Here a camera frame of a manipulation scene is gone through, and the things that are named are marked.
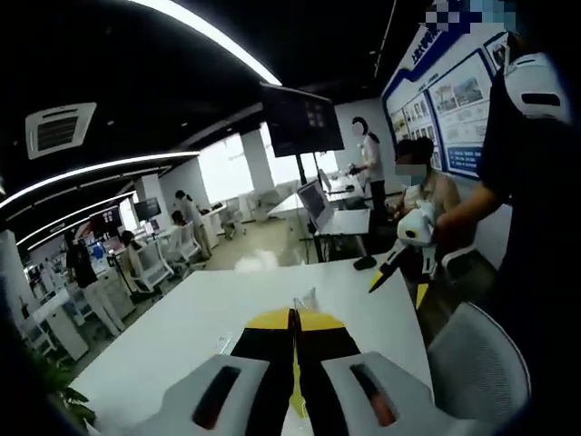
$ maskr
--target black ceiling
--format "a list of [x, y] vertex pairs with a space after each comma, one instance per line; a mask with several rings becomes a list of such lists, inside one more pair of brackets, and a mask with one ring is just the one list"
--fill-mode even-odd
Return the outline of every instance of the black ceiling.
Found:
[[[17, 5], [4, 14], [1, 39], [6, 79], [0, 91], [0, 172], [8, 195], [73, 168], [170, 151], [259, 100], [261, 79], [249, 67], [150, 8], [124, 0], [12, 3]], [[390, 1], [177, 3], [221, 29], [283, 84], [311, 87], [342, 103], [379, 95], [431, 2], [399, 1], [378, 79], [374, 63]], [[85, 102], [97, 102], [97, 109], [84, 144], [28, 160], [25, 117]], [[100, 201], [109, 190], [85, 199]], [[60, 215], [82, 207], [61, 197], [52, 202]], [[26, 205], [25, 199], [20, 203]], [[34, 228], [17, 231], [31, 232], [49, 219], [42, 214], [35, 221]]]

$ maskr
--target ceiling light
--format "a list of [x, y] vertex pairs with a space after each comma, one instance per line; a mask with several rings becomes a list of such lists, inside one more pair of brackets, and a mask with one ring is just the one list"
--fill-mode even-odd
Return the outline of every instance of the ceiling light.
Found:
[[24, 238], [22, 238], [20, 241], [18, 241], [18, 242], [16, 243], [16, 245], [20, 245], [21, 243], [23, 243], [24, 241], [26, 241], [26, 240], [28, 240], [28, 239], [32, 238], [32, 237], [33, 237], [33, 236], [35, 236], [36, 234], [39, 234], [41, 231], [43, 231], [43, 230], [46, 230], [46, 229], [48, 229], [49, 227], [52, 227], [53, 225], [55, 225], [55, 224], [58, 224], [58, 223], [59, 223], [59, 222], [61, 222], [61, 221], [68, 220], [69, 218], [71, 218], [72, 216], [75, 216], [75, 215], [77, 215], [78, 213], [83, 213], [83, 212], [85, 212], [85, 211], [88, 211], [89, 209], [93, 209], [93, 208], [94, 208], [94, 207], [96, 207], [96, 206], [100, 206], [101, 204], [109, 203], [109, 202], [112, 202], [112, 201], [114, 201], [114, 200], [117, 200], [117, 199], [119, 199], [119, 198], [127, 197], [127, 196], [129, 196], [129, 195], [133, 195], [133, 193], [134, 193], [134, 192], [135, 192], [135, 191], [132, 191], [132, 192], [130, 192], [130, 193], [122, 193], [121, 195], [116, 195], [115, 197], [108, 198], [107, 200], [103, 200], [103, 201], [101, 201], [101, 202], [99, 202], [99, 203], [91, 204], [90, 206], [84, 207], [83, 209], [79, 209], [79, 210], [78, 210], [78, 211], [76, 211], [76, 212], [69, 213], [68, 215], [66, 215], [66, 216], [64, 216], [64, 217], [62, 217], [62, 218], [59, 218], [58, 220], [55, 220], [55, 221], [53, 221], [52, 223], [50, 223], [50, 224], [47, 224], [46, 226], [44, 226], [44, 227], [41, 227], [41, 228], [40, 228], [40, 229], [38, 229], [38, 230], [35, 230], [34, 232], [30, 233], [28, 236], [25, 236], [25, 237], [24, 237]]
[[258, 62], [256, 59], [254, 59], [246, 50], [244, 50], [242, 47], [240, 47], [238, 44], [232, 41], [229, 36], [222, 33], [220, 30], [218, 30], [216, 27], [214, 27], [207, 21], [201, 19], [198, 15], [196, 15], [192, 11], [187, 10], [185, 7], [177, 5], [171, 0], [128, 0], [128, 1], [137, 3], [139, 5], [151, 7], [151, 9], [155, 9], [156, 11], [161, 12], [162, 14], [169, 15], [170, 17], [184, 23], [185, 25], [188, 25], [192, 29], [212, 39], [214, 43], [221, 45], [230, 53], [235, 55], [269, 84], [281, 85], [279, 79], [277, 79], [269, 70], [267, 70], [264, 65]]
[[89, 216], [83, 218], [82, 220], [77, 221], [76, 223], [72, 223], [71, 225], [67, 225], [66, 227], [63, 227], [61, 230], [59, 230], [58, 232], [54, 232], [53, 234], [46, 236], [44, 239], [41, 239], [39, 242], [32, 244], [30, 247], [28, 247], [28, 251], [33, 250], [34, 248], [36, 248], [38, 245], [40, 245], [41, 243], [45, 243], [46, 241], [48, 241], [51, 238], [54, 238], [56, 235], [61, 234], [63, 232], [66, 232], [67, 230], [69, 230], [70, 228], [75, 227], [76, 225], [82, 224], [87, 220], [90, 220], [92, 217], [98, 215], [99, 213], [103, 213], [103, 212], [107, 212], [110, 211], [112, 209], [114, 209], [117, 206], [111, 206], [108, 207], [106, 209], [103, 209], [102, 211], [99, 212], [95, 212], [95, 213], [91, 213]]
[[111, 168], [118, 165], [127, 165], [127, 164], [136, 164], [139, 162], [148, 162], [148, 161], [155, 161], [155, 160], [162, 160], [162, 159], [171, 159], [173, 157], [187, 157], [187, 156], [197, 156], [199, 152], [175, 152], [175, 153], [163, 153], [163, 154], [150, 154], [147, 156], [137, 156], [137, 157], [130, 157], [128, 159], [121, 159], [119, 161], [112, 161], [112, 162], [105, 162], [99, 163], [97, 165], [85, 166], [84, 168], [79, 168], [78, 170], [72, 170], [68, 173], [59, 174], [49, 179], [45, 179], [42, 182], [35, 183], [32, 186], [28, 186], [24, 188], [22, 191], [18, 191], [14, 195], [6, 198], [3, 202], [0, 203], [0, 209], [7, 206], [14, 200], [31, 193], [37, 189], [43, 188], [49, 184], [59, 182], [64, 179], [68, 179], [71, 177], [75, 177], [76, 175], [90, 173], [91, 171], [96, 170], [103, 170], [105, 168]]

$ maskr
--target air conditioning vent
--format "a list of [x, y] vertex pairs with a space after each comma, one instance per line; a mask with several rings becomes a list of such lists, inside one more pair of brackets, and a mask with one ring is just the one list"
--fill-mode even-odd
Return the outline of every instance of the air conditioning vent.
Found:
[[96, 103], [69, 104], [28, 115], [28, 158], [35, 159], [83, 144], [96, 106]]

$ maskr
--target poster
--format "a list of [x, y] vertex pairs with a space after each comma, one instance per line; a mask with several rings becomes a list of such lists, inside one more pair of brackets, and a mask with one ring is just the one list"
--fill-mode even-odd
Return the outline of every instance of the poster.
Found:
[[507, 39], [508, 33], [504, 33], [497, 35], [485, 45], [487, 53], [490, 56], [490, 59], [492, 59], [495, 71], [501, 70], [504, 66], [507, 53]]
[[393, 131], [396, 134], [396, 141], [399, 142], [402, 139], [409, 138], [408, 126], [406, 125], [406, 120], [404, 118], [403, 111], [399, 110], [396, 113], [389, 116], [391, 118], [391, 124], [393, 125]]
[[434, 119], [428, 109], [426, 95], [422, 93], [403, 106], [403, 113], [406, 116], [406, 122], [411, 131], [411, 139], [423, 137], [433, 141], [434, 154], [432, 155], [432, 167], [441, 170], [442, 161], [440, 160], [438, 141], [434, 134]]
[[428, 89], [451, 173], [478, 177], [491, 85], [484, 60], [475, 52]]

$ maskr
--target floor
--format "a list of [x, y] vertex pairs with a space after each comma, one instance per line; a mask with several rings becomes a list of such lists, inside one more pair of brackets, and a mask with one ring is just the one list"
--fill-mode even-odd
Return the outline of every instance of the floor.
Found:
[[[232, 240], [221, 237], [220, 243], [212, 250], [212, 258], [205, 263], [205, 266], [200, 264], [192, 266], [182, 272], [181, 276], [185, 278], [201, 268], [213, 271], [234, 269], [249, 271], [317, 261], [313, 245], [299, 239], [293, 241], [289, 237], [287, 224], [283, 220], [271, 219], [265, 223], [246, 223], [244, 228], [246, 234], [235, 234]], [[489, 269], [472, 267], [471, 270], [473, 270], [472, 276], [468, 279], [464, 278], [461, 287], [481, 290], [486, 287], [486, 283], [491, 283]], [[164, 282], [162, 292], [170, 292], [181, 281], [178, 279]], [[465, 294], [463, 296], [462, 293], [465, 291], [461, 289], [454, 292], [446, 289], [442, 292], [438, 288], [441, 286], [441, 284], [435, 286], [434, 291], [428, 293], [419, 310], [420, 327], [427, 346], [446, 324], [459, 301], [472, 298]], [[415, 292], [414, 287], [413, 283], [409, 282], [412, 295]], [[151, 300], [136, 304], [135, 311], [123, 320], [125, 324], [130, 326], [136, 322], [160, 298], [162, 297], [156, 296]], [[75, 375], [86, 368], [114, 339], [96, 318], [88, 321], [81, 328], [81, 333], [89, 343], [90, 351], [74, 364], [72, 373]]]

